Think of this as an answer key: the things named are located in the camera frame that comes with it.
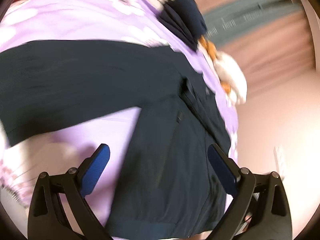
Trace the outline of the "dark navy zip jacket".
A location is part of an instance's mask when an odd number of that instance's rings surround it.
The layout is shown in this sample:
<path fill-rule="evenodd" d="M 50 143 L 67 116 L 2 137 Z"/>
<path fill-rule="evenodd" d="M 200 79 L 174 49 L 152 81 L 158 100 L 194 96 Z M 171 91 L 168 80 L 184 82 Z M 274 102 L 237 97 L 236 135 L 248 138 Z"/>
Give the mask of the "dark navy zip jacket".
<path fill-rule="evenodd" d="M 212 230 L 226 194 L 208 148 L 231 146 L 215 94 L 169 47 L 33 41 L 1 53 L 1 121 L 9 142 L 131 107 L 141 109 L 125 153 L 110 235 L 184 238 Z"/>

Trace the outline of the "folded navy clothes stack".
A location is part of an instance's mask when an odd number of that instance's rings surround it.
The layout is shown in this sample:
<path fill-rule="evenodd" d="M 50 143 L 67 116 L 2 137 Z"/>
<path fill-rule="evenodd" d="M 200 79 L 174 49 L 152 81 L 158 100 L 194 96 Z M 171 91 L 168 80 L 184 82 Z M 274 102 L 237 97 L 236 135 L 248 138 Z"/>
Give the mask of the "folded navy clothes stack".
<path fill-rule="evenodd" d="M 157 20 L 177 36 L 192 51 L 206 34 L 207 26 L 195 0 L 168 0 Z"/>

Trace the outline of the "pink curtain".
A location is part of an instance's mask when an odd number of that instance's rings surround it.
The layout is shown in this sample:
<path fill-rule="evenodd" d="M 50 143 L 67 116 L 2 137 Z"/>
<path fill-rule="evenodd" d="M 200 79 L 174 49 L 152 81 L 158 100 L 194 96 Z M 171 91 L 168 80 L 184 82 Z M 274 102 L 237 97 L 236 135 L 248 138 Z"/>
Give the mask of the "pink curtain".
<path fill-rule="evenodd" d="M 195 1 L 201 12 L 208 12 L 236 0 Z M 302 10 L 250 31 L 220 50 L 241 67 L 249 96 L 316 70 L 311 30 Z"/>

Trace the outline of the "teal lettered curtain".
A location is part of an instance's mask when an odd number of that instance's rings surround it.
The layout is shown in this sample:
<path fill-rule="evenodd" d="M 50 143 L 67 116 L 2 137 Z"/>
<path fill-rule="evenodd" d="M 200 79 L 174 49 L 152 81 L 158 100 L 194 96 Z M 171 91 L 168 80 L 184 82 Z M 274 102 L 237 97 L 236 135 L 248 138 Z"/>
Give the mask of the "teal lettered curtain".
<path fill-rule="evenodd" d="M 300 0 L 234 0 L 204 14 L 205 37 L 220 47 L 301 9 Z"/>

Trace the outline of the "purple floral bed sheet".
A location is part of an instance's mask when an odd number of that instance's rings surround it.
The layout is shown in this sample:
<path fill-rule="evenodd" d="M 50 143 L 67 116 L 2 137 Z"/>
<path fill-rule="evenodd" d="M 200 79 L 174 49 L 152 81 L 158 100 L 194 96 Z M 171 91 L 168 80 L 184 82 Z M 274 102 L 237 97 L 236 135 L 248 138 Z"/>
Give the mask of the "purple floral bed sheet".
<path fill-rule="evenodd" d="M 37 40 L 112 40 L 147 47 L 168 45 L 182 52 L 201 74 L 209 92 L 215 93 L 220 114 L 236 157 L 238 117 L 221 87 L 222 70 L 203 47 L 192 52 L 156 20 L 156 9 L 147 0 L 28 0 L 13 5 L 1 24 L 1 50 Z M 138 107 L 87 121 L 53 133 L 31 137 L 9 146 L 1 135 L 1 202 L 22 233 L 36 176 L 57 174 L 79 164 L 100 144 L 108 144 L 110 163 L 88 202 L 100 222 L 107 221 L 126 148 L 140 114 Z"/>

